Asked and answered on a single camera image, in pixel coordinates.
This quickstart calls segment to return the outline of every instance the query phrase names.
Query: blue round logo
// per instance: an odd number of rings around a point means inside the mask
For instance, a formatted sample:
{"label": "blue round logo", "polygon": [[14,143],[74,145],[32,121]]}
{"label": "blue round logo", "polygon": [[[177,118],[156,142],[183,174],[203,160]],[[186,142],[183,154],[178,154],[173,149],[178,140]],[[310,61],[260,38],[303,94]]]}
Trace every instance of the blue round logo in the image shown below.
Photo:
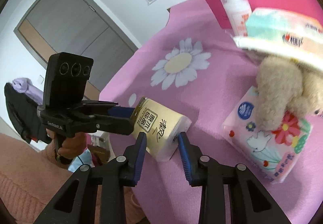
{"label": "blue round logo", "polygon": [[251,112],[254,109],[254,105],[250,102],[243,102],[238,108],[238,116],[239,118],[246,120],[250,118]]}

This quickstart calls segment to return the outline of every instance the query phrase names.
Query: printed red flower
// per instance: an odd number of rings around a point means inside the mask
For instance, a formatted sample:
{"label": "printed red flower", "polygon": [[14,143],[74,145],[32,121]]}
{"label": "printed red flower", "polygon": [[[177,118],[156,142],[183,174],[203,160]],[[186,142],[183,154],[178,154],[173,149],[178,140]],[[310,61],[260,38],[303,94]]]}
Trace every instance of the printed red flower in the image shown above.
{"label": "printed red flower", "polygon": [[292,141],[288,140],[288,136],[299,136],[301,133],[298,126],[298,119],[292,113],[286,111],[282,120],[282,124],[277,130],[272,131],[275,134],[275,141],[277,144],[290,146]]}

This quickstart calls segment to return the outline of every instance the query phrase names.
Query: black jacket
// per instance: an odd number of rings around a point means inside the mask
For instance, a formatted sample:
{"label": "black jacket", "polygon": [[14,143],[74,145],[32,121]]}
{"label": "black jacket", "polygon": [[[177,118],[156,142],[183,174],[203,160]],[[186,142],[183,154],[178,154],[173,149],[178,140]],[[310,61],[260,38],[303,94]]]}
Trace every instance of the black jacket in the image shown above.
{"label": "black jacket", "polygon": [[37,116],[37,103],[26,94],[16,92],[10,83],[4,86],[4,95],[9,118],[18,134],[27,143],[33,137],[49,144],[51,138]]}

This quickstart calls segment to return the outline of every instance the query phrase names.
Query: stuffed animal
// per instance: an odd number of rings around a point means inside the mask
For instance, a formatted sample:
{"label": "stuffed animal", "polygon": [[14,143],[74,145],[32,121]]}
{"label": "stuffed animal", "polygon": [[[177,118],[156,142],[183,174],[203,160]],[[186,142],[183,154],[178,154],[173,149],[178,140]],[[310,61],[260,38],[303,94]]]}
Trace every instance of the stuffed animal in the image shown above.
{"label": "stuffed animal", "polygon": [[323,109],[323,76],[275,56],[266,57],[256,77],[258,105],[256,124],[263,130],[277,129],[288,110],[298,118]]}

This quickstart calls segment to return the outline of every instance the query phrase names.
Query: black handle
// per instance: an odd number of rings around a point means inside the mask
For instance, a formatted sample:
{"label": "black handle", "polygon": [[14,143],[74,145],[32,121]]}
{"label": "black handle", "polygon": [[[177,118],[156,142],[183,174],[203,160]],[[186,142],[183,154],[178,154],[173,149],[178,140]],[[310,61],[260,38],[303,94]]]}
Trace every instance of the black handle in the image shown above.
{"label": "black handle", "polygon": [[72,162],[73,159],[72,158],[65,158],[65,157],[61,156],[58,153],[58,150],[59,150],[59,148],[62,147],[62,144],[63,144],[63,142],[64,142],[65,139],[66,139],[65,136],[56,133],[56,137],[54,139],[54,143],[55,143],[55,158],[61,164],[68,165],[68,164],[70,164]]}

